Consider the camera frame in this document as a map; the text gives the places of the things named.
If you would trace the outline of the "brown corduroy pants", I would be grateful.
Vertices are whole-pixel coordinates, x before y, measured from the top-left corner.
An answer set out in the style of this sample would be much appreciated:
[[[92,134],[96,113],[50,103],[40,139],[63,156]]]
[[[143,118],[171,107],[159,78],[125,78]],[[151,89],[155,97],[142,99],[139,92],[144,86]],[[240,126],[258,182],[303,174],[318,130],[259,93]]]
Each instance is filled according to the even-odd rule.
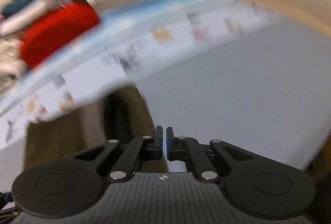
[[[24,170],[116,139],[122,145],[152,136],[156,127],[145,99],[128,85],[50,121],[30,123]]]

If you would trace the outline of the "grey printed bed sheet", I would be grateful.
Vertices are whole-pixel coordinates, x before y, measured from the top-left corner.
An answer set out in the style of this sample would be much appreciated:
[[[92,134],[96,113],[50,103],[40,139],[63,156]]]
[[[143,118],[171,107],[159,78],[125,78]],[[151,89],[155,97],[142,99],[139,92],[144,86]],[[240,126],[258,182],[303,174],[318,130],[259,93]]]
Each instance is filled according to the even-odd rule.
[[[134,84],[155,124],[305,169],[330,134],[330,37],[235,0],[140,31],[1,113],[1,182],[23,168],[30,123]]]

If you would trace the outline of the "cream folded blanket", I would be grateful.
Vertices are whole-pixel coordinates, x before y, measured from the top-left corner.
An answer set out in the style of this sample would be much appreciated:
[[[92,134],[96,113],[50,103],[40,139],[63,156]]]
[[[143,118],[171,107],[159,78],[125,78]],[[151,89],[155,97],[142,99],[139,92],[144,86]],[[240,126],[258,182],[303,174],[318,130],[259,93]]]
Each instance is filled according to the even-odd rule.
[[[27,71],[27,66],[18,51],[22,45],[22,37],[22,31],[1,37],[1,98]]]

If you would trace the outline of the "light blue patterned blanket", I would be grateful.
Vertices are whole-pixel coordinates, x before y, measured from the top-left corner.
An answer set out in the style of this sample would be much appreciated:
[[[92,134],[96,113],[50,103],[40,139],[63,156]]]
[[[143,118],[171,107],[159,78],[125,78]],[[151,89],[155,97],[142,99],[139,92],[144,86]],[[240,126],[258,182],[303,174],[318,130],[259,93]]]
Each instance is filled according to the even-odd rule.
[[[130,36],[165,24],[191,11],[214,10],[235,0],[140,0],[107,10],[101,22],[56,50],[37,68],[21,78],[1,99],[1,113],[15,106],[21,99],[42,87],[63,71],[67,71],[98,54],[107,45],[116,45]]]

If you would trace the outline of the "red folded blanket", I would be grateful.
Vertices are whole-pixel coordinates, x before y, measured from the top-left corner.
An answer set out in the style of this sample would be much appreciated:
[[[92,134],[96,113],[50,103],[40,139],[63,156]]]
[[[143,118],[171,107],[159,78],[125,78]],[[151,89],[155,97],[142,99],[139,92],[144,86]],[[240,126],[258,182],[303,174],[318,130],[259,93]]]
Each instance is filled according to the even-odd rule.
[[[43,62],[56,50],[100,23],[95,10],[86,3],[70,4],[48,12],[24,32],[18,48],[29,69]]]

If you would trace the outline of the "white folded quilt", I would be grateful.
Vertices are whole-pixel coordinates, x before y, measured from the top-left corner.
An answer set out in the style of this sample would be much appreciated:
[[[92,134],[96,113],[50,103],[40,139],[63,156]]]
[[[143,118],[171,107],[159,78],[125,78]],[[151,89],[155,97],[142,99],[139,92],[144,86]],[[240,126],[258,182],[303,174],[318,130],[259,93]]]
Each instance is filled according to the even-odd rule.
[[[50,11],[63,7],[58,0],[33,0],[22,10],[1,22],[1,36],[26,29]]]

